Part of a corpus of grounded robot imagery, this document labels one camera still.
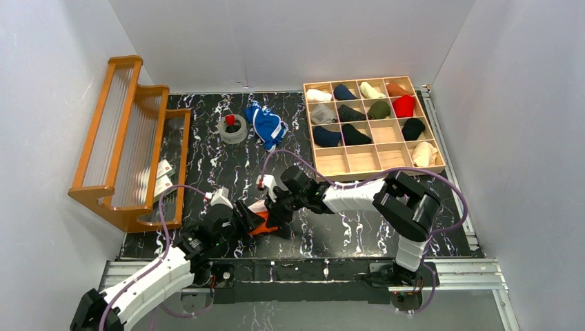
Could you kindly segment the orange underwear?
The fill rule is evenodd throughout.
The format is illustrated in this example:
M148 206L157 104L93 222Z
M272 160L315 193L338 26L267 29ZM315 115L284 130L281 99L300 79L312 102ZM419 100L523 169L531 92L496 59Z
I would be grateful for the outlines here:
M249 205L248 209L253 213L253 218L248 231L250 236L268 234L279 229L279 226L275 222L269 222L270 213L265 206L264 199L258 200Z

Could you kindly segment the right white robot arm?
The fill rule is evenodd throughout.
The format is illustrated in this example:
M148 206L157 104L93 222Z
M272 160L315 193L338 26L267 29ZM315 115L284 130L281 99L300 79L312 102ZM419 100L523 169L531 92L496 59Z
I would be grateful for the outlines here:
M291 222L293 213L302 208L315 214L377 211L399 235L395 271L413 275L419 270L441 201L402 170L349 184L317 182L291 166L281 174L281 182L285 187L269 187L264 201L269 228Z

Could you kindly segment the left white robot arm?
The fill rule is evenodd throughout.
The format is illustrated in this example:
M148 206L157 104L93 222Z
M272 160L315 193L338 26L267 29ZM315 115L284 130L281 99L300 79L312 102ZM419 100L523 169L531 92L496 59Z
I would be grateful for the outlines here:
M212 205L209 221L175 239L166 251L118 284L81 298L71 330L131 330L149 311L172 294L192 285L227 245L249 234L263 233L268 219L264 200L251 205Z

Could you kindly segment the blue underwear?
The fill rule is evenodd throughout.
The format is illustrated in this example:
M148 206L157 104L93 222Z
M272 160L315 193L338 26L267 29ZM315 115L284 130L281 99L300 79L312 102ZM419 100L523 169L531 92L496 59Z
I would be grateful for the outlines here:
M258 101L251 102L245 110L245 116L268 152L274 152L288 133L288 124Z

